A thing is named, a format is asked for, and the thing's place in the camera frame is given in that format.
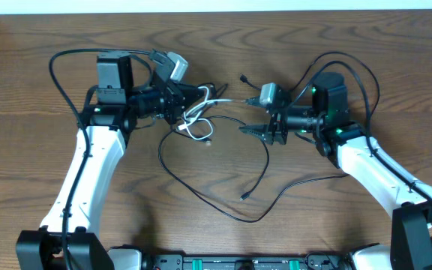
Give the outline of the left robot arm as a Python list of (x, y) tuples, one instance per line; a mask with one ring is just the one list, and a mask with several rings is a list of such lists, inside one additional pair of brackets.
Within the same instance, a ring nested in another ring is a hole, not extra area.
[(21, 269), (151, 269), (136, 247), (105, 250), (101, 215), (113, 173), (137, 122), (149, 116), (173, 125), (203, 96), (183, 83), (188, 62), (175, 52), (95, 48), (97, 85), (75, 109), (76, 148), (61, 190), (37, 230), (16, 242)]

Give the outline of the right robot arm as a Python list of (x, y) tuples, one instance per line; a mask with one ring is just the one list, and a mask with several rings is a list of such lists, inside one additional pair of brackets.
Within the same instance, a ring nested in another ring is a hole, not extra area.
[(309, 84), (312, 103), (298, 106), (275, 83), (248, 98), (271, 116), (267, 124), (241, 130), (268, 143), (286, 144), (290, 132), (310, 133), (317, 151), (352, 176), (391, 218), (391, 243), (351, 251), (339, 269), (432, 269), (432, 186), (391, 158), (377, 140), (350, 117), (344, 77), (321, 73)]

